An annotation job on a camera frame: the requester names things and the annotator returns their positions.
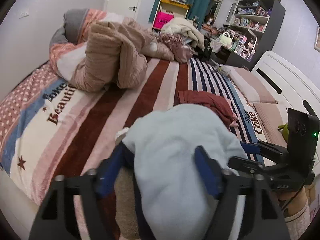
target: white handbag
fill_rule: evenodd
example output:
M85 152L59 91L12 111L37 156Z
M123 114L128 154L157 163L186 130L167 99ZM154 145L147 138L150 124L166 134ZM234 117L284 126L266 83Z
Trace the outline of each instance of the white handbag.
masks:
M232 45L232 38L230 37L230 34L228 32L224 32L223 34L220 35L219 38L220 43L229 48Z

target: bolt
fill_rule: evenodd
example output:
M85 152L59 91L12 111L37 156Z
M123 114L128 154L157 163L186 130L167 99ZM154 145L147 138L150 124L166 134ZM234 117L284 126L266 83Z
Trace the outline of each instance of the bolt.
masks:
M64 176L63 175L58 175L54 178L55 181L63 181L64 180Z
M231 175L231 174L232 174L232 171L229 170L229 169L223 169L223 170L222 170L222 174L224 174L224 175Z
M87 174L90 175L90 176L94 176L97 174L97 170L96 169L89 169L87 171Z
M255 178L256 180L259 180L259 181L264 180L264 177L263 177L261 174L255 175L254 178Z

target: bed frame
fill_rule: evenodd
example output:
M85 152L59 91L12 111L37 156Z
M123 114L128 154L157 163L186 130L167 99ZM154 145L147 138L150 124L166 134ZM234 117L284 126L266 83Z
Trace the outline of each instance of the bed frame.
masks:
M273 97L293 108L320 117L320 90L294 65L267 51L252 69ZM320 174L320 137L315 154L315 175Z

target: brown star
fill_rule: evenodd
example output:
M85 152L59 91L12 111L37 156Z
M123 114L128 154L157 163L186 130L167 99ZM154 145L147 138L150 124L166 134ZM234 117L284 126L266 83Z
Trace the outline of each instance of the brown star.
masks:
M21 155L21 159L20 159L20 157L18 157L18 159L19 159L18 166L20 167L20 171L22 171L22 169L23 169L23 170L26 170L26 169L24 168L24 163L25 163L26 161L24 161L24 160L22 159L22 155Z

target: striped bed sheet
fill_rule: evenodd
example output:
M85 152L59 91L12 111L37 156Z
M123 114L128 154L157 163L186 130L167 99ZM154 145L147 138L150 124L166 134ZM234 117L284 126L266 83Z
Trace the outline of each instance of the striped bed sheet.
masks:
M40 205L52 178L79 176L110 157L115 134L151 111L179 103L177 91L198 90L231 100L239 140L266 140L254 109L231 80L191 59L179 64L150 59L143 82L132 90L111 85L99 93L77 90L58 77L50 64L36 69L0 105L0 163L13 182ZM263 162L261 156L248 156ZM102 200L116 239L115 194ZM86 231L78 207L80 231Z

